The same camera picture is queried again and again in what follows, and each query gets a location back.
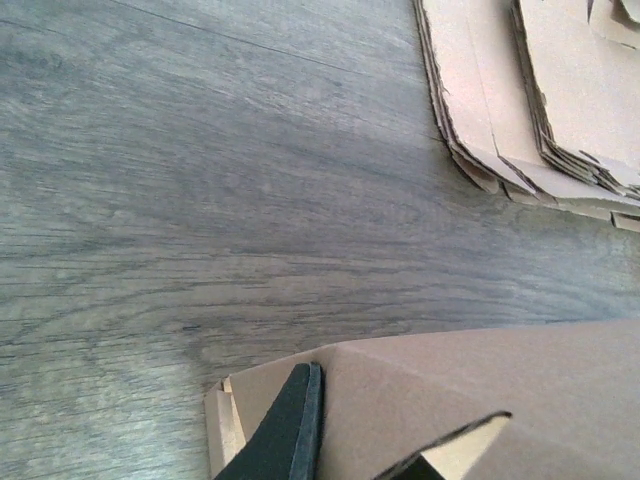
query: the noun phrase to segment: cardboard box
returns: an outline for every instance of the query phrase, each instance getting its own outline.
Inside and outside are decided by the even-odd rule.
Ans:
[[[385,478],[416,454],[448,480],[640,478],[640,321],[359,340],[233,374],[205,398],[213,475],[310,361],[319,479]]]

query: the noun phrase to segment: flattened cardboard box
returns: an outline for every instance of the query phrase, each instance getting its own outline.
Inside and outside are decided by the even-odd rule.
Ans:
[[[639,478],[640,321],[359,340],[231,375],[205,398],[213,475],[309,361],[326,382],[317,478],[375,478],[420,451],[448,480]]]
[[[515,201],[609,221],[623,213],[627,222],[614,225],[637,229],[640,203],[595,185],[595,168],[547,152],[554,165],[590,182],[583,183],[538,152],[545,144],[531,118],[539,114],[529,109],[511,0],[414,3],[436,120],[462,170],[488,192],[498,191],[495,176]],[[586,21],[585,2],[553,3]],[[620,43],[640,39],[628,22],[613,20],[612,10],[609,0],[595,0],[594,30]]]
[[[613,28],[605,2],[594,3],[591,26],[585,15],[566,12],[566,0],[517,0],[517,39],[531,66],[531,110],[549,159],[571,175],[638,198],[640,53],[632,43],[640,36],[623,24]]]

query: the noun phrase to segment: black rubber piece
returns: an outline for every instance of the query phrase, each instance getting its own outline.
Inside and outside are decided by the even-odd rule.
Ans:
[[[258,429],[216,480],[313,480],[323,393],[320,365],[293,367]]]
[[[396,474],[392,480],[445,480],[427,460],[419,456],[405,470]]]

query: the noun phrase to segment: wood grain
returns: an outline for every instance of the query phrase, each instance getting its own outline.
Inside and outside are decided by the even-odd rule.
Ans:
[[[0,474],[203,479],[221,376],[637,316],[637,234],[453,167],[409,0],[2,0]]]

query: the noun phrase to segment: stack of flattened cardboard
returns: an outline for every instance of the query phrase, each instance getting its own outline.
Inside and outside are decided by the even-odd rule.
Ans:
[[[415,0],[431,98],[482,189],[640,231],[640,24],[590,3]]]

